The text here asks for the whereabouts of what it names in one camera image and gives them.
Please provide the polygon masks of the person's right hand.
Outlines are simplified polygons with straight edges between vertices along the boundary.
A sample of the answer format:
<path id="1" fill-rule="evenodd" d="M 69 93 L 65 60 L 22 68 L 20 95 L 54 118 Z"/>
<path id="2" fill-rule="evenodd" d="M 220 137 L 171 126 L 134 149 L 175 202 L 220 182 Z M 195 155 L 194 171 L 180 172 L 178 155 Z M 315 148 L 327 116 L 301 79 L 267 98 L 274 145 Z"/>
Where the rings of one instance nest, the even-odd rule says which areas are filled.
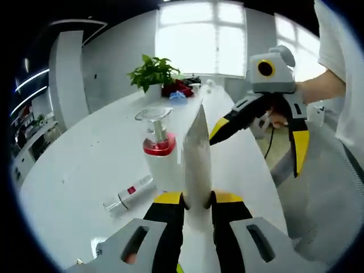
<path id="1" fill-rule="evenodd" d="M 321 100 L 320 78 L 321 76 L 318 76 L 310 80 L 296 83 L 296 89 L 298 91 L 301 91 L 301 96 L 305 105 Z M 287 119 L 283 115 L 283 112 L 279 110 L 277 102 L 274 102 L 272 104 L 271 110 L 268 112 L 268 116 L 270 118 L 273 128 L 275 129 L 279 129 L 287 123 Z"/>

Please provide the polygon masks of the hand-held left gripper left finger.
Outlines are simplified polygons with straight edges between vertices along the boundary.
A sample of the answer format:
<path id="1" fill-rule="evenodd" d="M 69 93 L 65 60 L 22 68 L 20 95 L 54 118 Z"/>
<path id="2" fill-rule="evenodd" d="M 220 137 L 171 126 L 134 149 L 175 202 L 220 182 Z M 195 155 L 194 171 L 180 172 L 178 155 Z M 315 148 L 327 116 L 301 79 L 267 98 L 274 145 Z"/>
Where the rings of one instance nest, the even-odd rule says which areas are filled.
<path id="1" fill-rule="evenodd" d="M 185 204 L 181 192 L 164 192 L 145 216 L 97 244 L 96 258 L 67 272 L 182 272 Z"/>

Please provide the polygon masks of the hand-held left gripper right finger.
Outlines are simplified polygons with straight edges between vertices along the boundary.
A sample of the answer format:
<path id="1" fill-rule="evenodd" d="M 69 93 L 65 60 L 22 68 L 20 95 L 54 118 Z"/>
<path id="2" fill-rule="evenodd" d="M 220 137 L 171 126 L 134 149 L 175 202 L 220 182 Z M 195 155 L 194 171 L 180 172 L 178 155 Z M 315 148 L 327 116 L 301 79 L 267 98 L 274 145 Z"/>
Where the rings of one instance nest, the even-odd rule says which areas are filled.
<path id="1" fill-rule="evenodd" d="M 213 241 L 221 272 L 304 272 L 305 260 L 289 238 L 254 218 L 242 198 L 211 191 Z"/>

